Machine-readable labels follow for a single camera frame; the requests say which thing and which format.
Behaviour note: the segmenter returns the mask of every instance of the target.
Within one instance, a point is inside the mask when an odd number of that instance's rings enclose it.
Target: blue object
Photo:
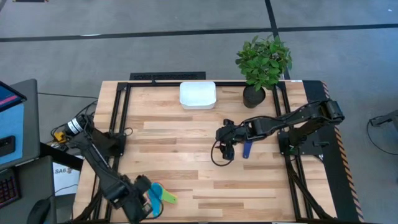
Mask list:
[[[252,141],[245,141],[243,143],[243,158],[248,159],[250,155],[251,145],[253,144]]]
[[[24,105],[19,104],[0,113],[0,139],[15,136],[15,151],[0,156],[0,165],[22,158],[24,144]]]
[[[162,200],[163,187],[158,183],[153,183],[148,191],[150,204],[152,205],[152,213],[157,217],[160,213],[160,201]]]

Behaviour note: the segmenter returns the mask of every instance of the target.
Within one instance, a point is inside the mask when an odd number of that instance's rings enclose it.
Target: keyboard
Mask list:
[[[0,209],[21,198],[17,177],[12,169],[0,171]]]

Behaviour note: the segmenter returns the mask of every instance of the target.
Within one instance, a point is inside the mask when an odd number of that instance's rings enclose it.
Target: blue marker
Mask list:
[[[251,145],[253,144],[252,141],[245,141],[243,143],[243,158],[248,159],[250,155]]]

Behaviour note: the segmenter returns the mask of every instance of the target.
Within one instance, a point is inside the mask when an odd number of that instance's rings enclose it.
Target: black pot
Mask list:
[[[247,108],[255,108],[266,98],[266,92],[263,88],[256,91],[254,85],[248,85],[243,90],[243,104]]]

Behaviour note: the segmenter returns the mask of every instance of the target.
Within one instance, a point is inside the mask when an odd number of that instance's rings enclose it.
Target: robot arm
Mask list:
[[[80,149],[81,154],[98,176],[103,197],[115,209],[122,208],[130,223],[139,223],[152,212],[151,205],[146,202],[143,196],[151,187],[150,180],[143,175],[139,175],[134,183],[131,183],[126,175],[113,171],[94,143],[92,134],[95,132],[95,135],[99,136],[102,133],[94,128],[91,117],[81,115],[77,121],[82,131],[76,134],[66,130],[67,134],[72,135],[67,135],[69,142]]]
[[[340,124],[344,118],[336,101],[314,101],[277,118],[258,116],[246,119],[239,125],[234,125],[233,121],[225,119],[224,126],[216,132],[216,140],[220,142],[219,148],[223,158],[232,161],[233,145],[237,143],[260,141],[279,129],[306,122],[299,128],[289,129],[288,145],[297,147],[309,134],[328,124]]]

